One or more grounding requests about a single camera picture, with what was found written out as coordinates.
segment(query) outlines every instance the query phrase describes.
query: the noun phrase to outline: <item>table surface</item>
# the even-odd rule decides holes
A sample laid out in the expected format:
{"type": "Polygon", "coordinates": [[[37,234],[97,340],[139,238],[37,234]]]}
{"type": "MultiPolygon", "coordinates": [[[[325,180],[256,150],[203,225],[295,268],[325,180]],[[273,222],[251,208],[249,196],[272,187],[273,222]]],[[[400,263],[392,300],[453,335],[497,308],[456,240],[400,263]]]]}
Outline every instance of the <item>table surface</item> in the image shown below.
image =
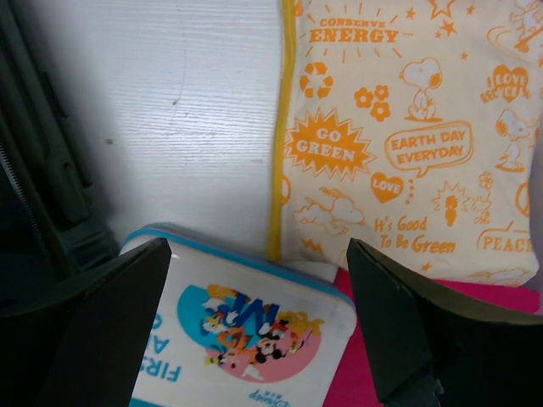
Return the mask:
{"type": "MultiPolygon", "coordinates": [[[[264,253],[280,2],[25,1],[117,238],[172,221],[264,253]]],[[[543,159],[532,173],[540,202],[543,159]]],[[[532,205],[537,248],[541,211],[532,205]]]]}

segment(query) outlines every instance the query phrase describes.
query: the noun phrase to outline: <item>cream fabric bag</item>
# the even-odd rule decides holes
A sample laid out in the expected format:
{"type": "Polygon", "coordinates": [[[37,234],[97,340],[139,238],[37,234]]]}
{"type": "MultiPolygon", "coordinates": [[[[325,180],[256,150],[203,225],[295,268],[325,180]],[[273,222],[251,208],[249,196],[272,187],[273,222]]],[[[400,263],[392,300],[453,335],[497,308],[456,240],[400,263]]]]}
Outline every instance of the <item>cream fabric bag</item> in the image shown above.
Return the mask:
{"type": "Polygon", "coordinates": [[[273,259],[345,265],[358,237],[431,278],[538,270],[535,0],[283,1],[273,259]]]}

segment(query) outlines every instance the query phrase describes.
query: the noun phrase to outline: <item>orange heart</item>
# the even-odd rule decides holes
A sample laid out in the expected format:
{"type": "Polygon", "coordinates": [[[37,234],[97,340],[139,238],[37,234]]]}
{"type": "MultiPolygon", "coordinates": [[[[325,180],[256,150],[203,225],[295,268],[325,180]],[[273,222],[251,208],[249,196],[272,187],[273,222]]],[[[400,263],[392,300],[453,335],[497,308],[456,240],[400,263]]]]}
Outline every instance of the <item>orange heart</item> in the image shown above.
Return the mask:
{"type": "Polygon", "coordinates": [[[381,204],[398,198],[404,190],[404,180],[398,176],[388,178],[382,172],[376,172],[371,179],[372,190],[381,204]]]}
{"type": "Polygon", "coordinates": [[[510,90],[516,88],[514,92],[503,92],[501,94],[510,103],[522,93],[523,89],[528,88],[528,71],[521,66],[510,70],[505,65],[498,65],[494,68],[492,80],[496,88],[504,90],[506,88],[510,90]]]}

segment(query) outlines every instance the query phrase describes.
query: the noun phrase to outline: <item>red cloth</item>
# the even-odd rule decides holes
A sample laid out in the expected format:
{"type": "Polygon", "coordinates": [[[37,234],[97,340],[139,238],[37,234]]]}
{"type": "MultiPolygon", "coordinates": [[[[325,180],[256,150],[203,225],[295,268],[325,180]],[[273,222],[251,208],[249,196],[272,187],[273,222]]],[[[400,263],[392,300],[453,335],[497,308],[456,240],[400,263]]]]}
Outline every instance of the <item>red cloth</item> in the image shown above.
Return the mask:
{"type": "MultiPolygon", "coordinates": [[[[539,294],[523,287],[482,286],[460,282],[441,283],[460,293],[501,307],[530,314],[539,308],[539,294]]],[[[346,270],[338,270],[335,286],[353,299],[349,273],[346,270]]],[[[360,325],[356,324],[355,333],[349,340],[344,356],[339,362],[338,371],[324,401],[324,407],[359,407],[361,405],[378,407],[382,404],[377,401],[364,339],[360,325]]]]}

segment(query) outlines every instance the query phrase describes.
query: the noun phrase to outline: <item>yellow edge piping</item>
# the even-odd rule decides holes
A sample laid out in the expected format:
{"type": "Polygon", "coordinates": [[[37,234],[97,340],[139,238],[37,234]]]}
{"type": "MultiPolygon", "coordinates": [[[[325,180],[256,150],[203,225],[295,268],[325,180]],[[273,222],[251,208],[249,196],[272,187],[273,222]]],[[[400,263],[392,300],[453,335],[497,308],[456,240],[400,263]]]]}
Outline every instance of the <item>yellow edge piping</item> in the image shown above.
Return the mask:
{"type": "Polygon", "coordinates": [[[282,10],[284,31],[283,78],[279,93],[279,109],[273,146],[273,178],[271,180],[270,231],[268,236],[268,258],[272,261],[281,259],[283,147],[296,62],[296,17],[292,0],[282,0],[282,10]]]}

